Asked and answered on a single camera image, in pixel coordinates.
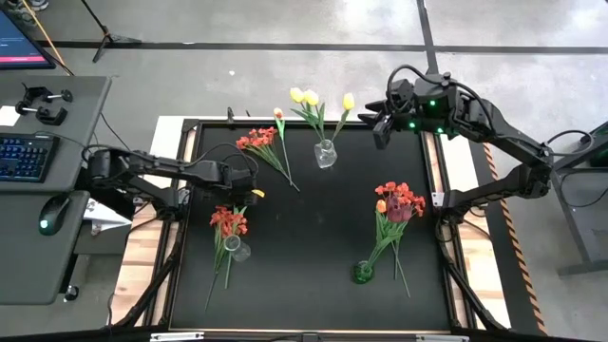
orange tulip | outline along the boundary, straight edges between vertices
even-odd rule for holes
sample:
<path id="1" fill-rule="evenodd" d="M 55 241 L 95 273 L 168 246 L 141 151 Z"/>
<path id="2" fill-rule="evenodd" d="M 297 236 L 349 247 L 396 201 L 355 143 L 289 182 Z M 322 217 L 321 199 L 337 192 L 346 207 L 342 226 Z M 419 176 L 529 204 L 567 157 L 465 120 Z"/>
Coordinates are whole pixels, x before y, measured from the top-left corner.
<path id="1" fill-rule="evenodd" d="M 387 212 L 387 203 L 383 199 L 379 199 L 376 202 L 376 210 L 380 214 L 384 214 Z"/>

tripod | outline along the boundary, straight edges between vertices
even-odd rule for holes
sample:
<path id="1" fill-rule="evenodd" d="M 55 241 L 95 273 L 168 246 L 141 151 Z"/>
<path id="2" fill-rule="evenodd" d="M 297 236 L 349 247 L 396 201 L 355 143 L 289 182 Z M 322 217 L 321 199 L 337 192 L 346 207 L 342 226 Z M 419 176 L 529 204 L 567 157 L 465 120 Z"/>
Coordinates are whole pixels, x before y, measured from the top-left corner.
<path id="1" fill-rule="evenodd" d="M 102 22 L 99 20 L 97 15 L 95 15 L 95 13 L 93 12 L 93 9 L 91 9 L 91 7 L 88 5 L 86 0 L 81 0 L 81 1 L 83 2 L 83 5 L 85 5 L 86 10 L 88 10 L 88 13 L 93 17 L 93 19 L 95 19 L 97 26 L 99 26 L 99 28 L 102 29 L 102 32 L 104 33 L 104 39 L 102 39 L 101 44 L 97 48 L 97 52 L 95 52 L 95 56 L 93 57 L 93 63 L 97 63 L 97 61 L 99 61 L 99 59 L 102 58 L 104 49 L 111 48 L 112 45 L 115 45 L 115 44 L 138 45 L 138 44 L 142 43 L 142 41 L 139 39 L 123 37 L 121 35 L 110 33 L 109 29 L 107 29 L 107 26 L 102 24 Z"/>

clear glass vase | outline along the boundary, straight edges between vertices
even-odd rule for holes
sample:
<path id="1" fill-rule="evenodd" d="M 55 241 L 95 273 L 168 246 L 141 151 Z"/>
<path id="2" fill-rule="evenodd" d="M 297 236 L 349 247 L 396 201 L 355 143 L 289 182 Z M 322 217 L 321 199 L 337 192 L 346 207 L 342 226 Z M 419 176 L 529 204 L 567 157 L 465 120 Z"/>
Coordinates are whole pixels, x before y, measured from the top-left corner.
<path id="1" fill-rule="evenodd" d="M 335 152 L 333 142 L 326 139 L 314 146 L 314 155 L 316 162 L 320 168 L 328 168 L 332 166 L 338 159 L 338 154 Z"/>
<path id="2" fill-rule="evenodd" d="M 224 240 L 224 248 L 230 252 L 230 256 L 235 261 L 245 261 L 251 255 L 249 245 L 240 240 L 240 237 L 231 235 Z"/>

orange and black striped tape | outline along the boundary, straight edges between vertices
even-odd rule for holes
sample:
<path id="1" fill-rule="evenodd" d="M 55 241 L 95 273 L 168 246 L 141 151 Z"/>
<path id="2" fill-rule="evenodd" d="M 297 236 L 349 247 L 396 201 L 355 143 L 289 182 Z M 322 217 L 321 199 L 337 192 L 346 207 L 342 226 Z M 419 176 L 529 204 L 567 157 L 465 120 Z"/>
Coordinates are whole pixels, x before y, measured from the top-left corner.
<path id="1" fill-rule="evenodd" d="M 492 158 L 492 152 L 490 151 L 490 147 L 487 143 L 484 143 L 484 152 L 485 157 L 487 158 L 487 163 L 490 167 L 490 171 L 492 173 L 492 178 L 497 181 L 499 179 L 498 173 L 496 172 L 496 166 L 494 164 L 494 159 Z M 530 303 L 532 304 L 534 315 L 536 316 L 537 323 L 539 325 L 539 330 L 544 334 L 547 334 L 547 329 L 544 327 L 544 321 L 542 320 L 539 302 L 536 299 L 536 293 L 534 292 L 534 288 L 532 287 L 532 280 L 530 279 L 528 268 L 525 266 L 525 260 L 523 260 L 522 247 L 520 246 L 520 243 L 517 239 L 517 234 L 515 233 L 515 227 L 513 226 L 513 218 L 509 213 L 509 209 L 506 206 L 506 201 L 504 199 L 501 199 L 501 206 L 503 207 L 504 221 L 506 222 L 506 226 L 509 230 L 509 235 L 511 236 L 511 243 L 513 244 L 515 255 L 517 256 L 517 259 L 520 263 L 520 270 L 522 270 L 523 281 L 525 282 L 525 288 L 530 296 Z"/>

glass vase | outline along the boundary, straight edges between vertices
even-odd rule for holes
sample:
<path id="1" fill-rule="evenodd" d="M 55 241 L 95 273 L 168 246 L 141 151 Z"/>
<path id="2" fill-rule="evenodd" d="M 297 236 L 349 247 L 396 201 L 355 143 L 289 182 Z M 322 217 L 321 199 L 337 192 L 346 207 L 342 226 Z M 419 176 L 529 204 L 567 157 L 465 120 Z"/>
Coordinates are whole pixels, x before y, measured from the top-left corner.
<path id="1" fill-rule="evenodd" d="M 249 245 L 240 240 L 240 237 L 231 235 L 224 240 L 224 248 L 230 256 L 238 262 L 245 261 L 251 255 Z"/>
<path id="2" fill-rule="evenodd" d="M 329 139 L 314 146 L 314 155 L 316 156 L 316 162 L 322 169 L 332 166 L 338 159 L 338 154 L 335 152 L 333 142 Z"/>
<path id="3" fill-rule="evenodd" d="M 352 266 L 351 275 L 356 284 L 365 284 L 373 279 L 373 265 L 367 260 L 359 261 Z"/>

